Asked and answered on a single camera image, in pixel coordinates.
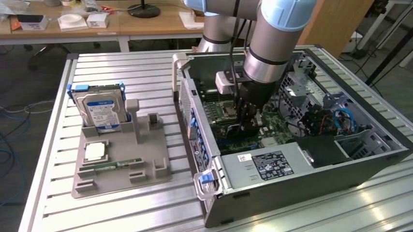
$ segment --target hard drive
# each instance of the hard drive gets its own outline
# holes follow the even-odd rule
[[[99,133],[119,131],[119,124],[130,120],[124,107],[123,83],[107,86],[72,85],[67,93],[79,109],[86,127],[96,127]]]

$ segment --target hard drive label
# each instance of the hard drive label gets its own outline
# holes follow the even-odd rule
[[[253,161],[262,180],[270,180],[294,174],[292,166],[281,151],[253,156]]]
[[[88,102],[92,121],[99,129],[111,129],[119,126],[118,113],[112,111],[114,101]]]

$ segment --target barcode sticker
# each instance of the barcode sticker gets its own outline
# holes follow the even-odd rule
[[[239,162],[251,160],[251,154],[243,154],[238,156]]]

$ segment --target slotted aluminum surface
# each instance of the slotted aluminum surface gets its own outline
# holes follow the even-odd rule
[[[338,61],[324,49],[300,47],[313,50],[412,140],[412,123]],[[71,61],[63,76],[63,83],[74,84],[103,85],[122,80],[127,86],[127,98],[141,100],[138,114],[159,113],[167,134],[173,180],[82,200],[71,197],[82,118],[60,90],[63,106],[60,111],[55,107],[56,123],[48,128],[48,132],[54,129],[54,133],[51,138],[46,138],[20,231],[320,232],[413,229],[413,156],[381,171],[357,188],[222,227],[203,227],[171,97],[171,56],[179,52],[190,51],[84,54]],[[325,88],[330,92],[337,91],[336,83],[322,75],[321,70],[317,72]]]

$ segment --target wooden desk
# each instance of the wooden desk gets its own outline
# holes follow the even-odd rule
[[[119,16],[120,34],[122,35],[155,35],[155,34],[189,34],[202,33],[202,30],[187,30],[181,21],[179,12],[190,12],[190,9],[179,0],[149,0],[151,2],[162,2],[177,6],[157,4],[161,9],[161,15],[155,18],[136,18],[128,13]],[[136,4],[136,0],[123,0],[119,7],[127,9]]]
[[[111,8],[127,9],[128,6],[139,4],[139,1],[111,0],[98,1],[98,3]],[[48,7],[43,2],[35,1],[30,5],[32,12],[52,18],[47,29],[43,31],[27,31],[22,29],[11,31],[11,21],[16,20],[16,17],[12,16],[0,23],[0,45],[118,41],[120,51],[128,52],[130,40],[201,38],[202,30],[187,30],[179,18],[179,11],[189,11],[189,8],[179,0],[165,0],[162,3],[158,5],[161,15],[157,18],[136,18],[127,11],[120,11],[119,14],[110,15],[110,25],[107,28],[62,32],[56,19],[62,15],[62,12],[68,11],[71,7]]]

